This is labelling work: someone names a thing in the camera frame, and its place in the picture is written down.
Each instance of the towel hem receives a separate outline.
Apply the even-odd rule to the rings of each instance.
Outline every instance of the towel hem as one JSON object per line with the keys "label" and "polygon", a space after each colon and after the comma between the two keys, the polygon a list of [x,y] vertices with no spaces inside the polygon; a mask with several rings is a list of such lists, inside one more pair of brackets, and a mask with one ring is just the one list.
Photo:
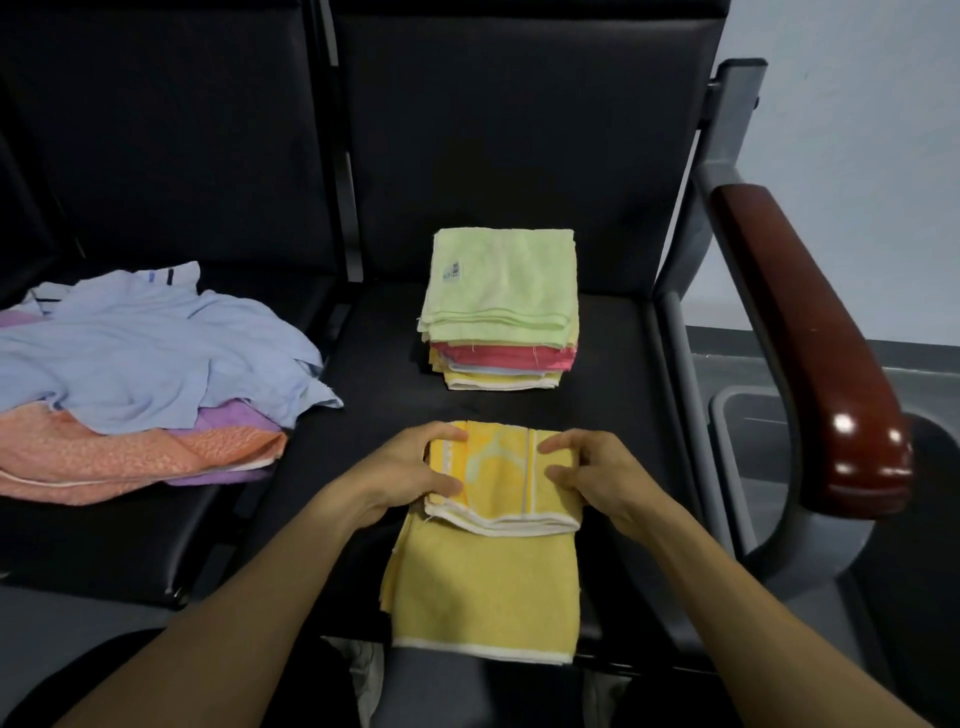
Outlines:
{"label": "towel hem", "polygon": [[441,652],[458,652],[473,657],[503,660],[512,663],[539,663],[542,665],[570,665],[573,655],[565,652],[541,652],[536,649],[494,647],[490,644],[440,643],[419,637],[395,637],[394,647],[433,649]]}

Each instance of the hand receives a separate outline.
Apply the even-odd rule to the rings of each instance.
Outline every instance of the hand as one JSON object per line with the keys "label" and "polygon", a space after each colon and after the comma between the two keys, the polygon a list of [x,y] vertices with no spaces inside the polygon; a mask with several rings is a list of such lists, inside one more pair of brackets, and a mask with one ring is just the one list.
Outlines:
{"label": "hand", "polygon": [[[433,440],[466,440],[467,433],[448,423],[408,427],[337,478],[336,486],[360,498],[358,528],[373,525],[388,508],[407,505],[424,493],[456,496],[464,484],[451,475],[430,470],[423,462]],[[329,490],[330,483],[323,491]]]}
{"label": "hand", "polygon": [[673,499],[616,435],[569,429],[541,442],[538,450],[546,454],[564,448],[580,452],[580,465],[551,465],[544,474],[563,488],[580,491],[587,503],[610,517],[620,533],[645,543],[645,518]]}

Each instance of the white wall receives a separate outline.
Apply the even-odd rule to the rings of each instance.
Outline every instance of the white wall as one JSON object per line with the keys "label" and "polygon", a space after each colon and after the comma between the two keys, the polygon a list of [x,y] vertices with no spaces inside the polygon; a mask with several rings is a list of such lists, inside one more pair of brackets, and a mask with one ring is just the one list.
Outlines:
{"label": "white wall", "polygon": [[[740,172],[863,333],[960,346],[960,0],[732,0],[733,57],[770,62]],[[684,315],[750,328],[716,243]]]}

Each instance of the right hand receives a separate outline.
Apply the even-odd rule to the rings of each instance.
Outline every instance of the right hand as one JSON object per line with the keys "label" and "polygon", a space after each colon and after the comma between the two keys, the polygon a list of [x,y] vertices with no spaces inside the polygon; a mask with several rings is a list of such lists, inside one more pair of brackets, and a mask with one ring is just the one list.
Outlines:
{"label": "right hand", "polygon": [[616,435],[569,429],[540,443],[543,454],[558,449],[580,452],[580,465],[548,466],[544,474],[562,488],[580,491],[587,503],[610,517],[620,533],[646,542],[645,522],[674,503]]}

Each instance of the chair armrest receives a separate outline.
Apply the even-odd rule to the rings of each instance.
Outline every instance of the chair armrest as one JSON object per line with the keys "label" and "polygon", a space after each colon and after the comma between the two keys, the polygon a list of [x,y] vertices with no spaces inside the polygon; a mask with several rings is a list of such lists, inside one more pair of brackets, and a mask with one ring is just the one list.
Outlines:
{"label": "chair armrest", "polygon": [[707,208],[777,380],[800,505],[874,520],[910,497],[910,434],[847,309],[766,187],[721,184]]}

